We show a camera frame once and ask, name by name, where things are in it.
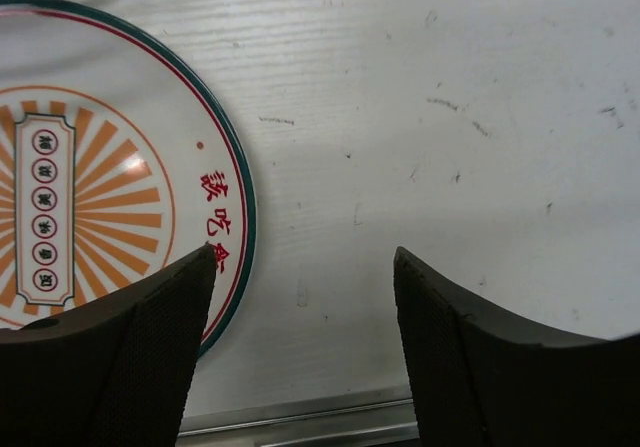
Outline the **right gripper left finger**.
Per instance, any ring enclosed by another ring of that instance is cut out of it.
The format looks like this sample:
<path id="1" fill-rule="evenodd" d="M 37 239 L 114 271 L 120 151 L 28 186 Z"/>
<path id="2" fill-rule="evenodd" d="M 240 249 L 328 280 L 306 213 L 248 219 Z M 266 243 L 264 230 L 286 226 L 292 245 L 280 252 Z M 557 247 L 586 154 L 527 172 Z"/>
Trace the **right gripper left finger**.
<path id="1" fill-rule="evenodd" d="M 98 300 L 2 330 L 2 445 L 175 445 L 215 278 L 204 244 Z"/>

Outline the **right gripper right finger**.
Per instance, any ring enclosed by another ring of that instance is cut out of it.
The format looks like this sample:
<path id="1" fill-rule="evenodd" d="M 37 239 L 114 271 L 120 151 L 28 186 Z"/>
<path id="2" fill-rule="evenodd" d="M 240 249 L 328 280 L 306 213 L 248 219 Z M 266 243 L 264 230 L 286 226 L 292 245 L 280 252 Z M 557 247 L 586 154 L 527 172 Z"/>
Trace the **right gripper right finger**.
<path id="1" fill-rule="evenodd" d="M 393 289 L 425 446 L 635 446 L 639 338 L 553 328 L 450 281 L 405 248 Z"/>

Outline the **orange sunburst plate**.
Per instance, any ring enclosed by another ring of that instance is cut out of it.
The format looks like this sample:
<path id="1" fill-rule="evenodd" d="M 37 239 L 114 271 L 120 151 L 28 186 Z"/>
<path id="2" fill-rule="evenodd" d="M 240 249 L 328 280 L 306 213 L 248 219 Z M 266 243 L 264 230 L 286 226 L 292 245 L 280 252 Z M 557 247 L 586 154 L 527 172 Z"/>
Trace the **orange sunburst plate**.
<path id="1" fill-rule="evenodd" d="M 89 6 L 1 0 L 4 328 L 82 306 L 208 243 L 208 350 L 242 299 L 256 233 L 238 136 L 179 56 Z"/>

